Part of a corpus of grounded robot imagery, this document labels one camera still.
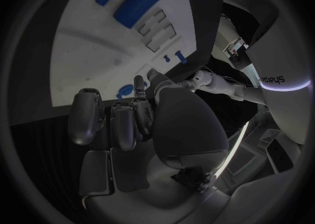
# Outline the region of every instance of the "cable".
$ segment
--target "cable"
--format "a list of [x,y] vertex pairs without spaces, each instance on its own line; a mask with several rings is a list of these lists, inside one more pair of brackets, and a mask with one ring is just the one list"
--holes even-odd
[[[198,67],[197,70],[201,70],[201,69],[203,69],[203,68],[206,68],[207,70],[209,70],[209,71],[212,72],[213,74],[216,74],[215,72],[213,72],[211,69],[209,69],[207,66],[204,66],[204,65]],[[245,85],[245,86],[260,87],[260,86],[254,86],[254,85],[244,84],[244,83],[239,82],[239,81],[237,81],[237,80],[235,80],[235,79],[233,79],[233,78],[231,78],[231,77],[228,77],[228,76],[221,76],[221,75],[219,75],[219,74],[216,74],[216,75],[218,75],[218,76],[220,76],[220,77],[223,77],[224,79],[229,79],[229,80],[235,81],[235,82],[240,83],[240,84]]]

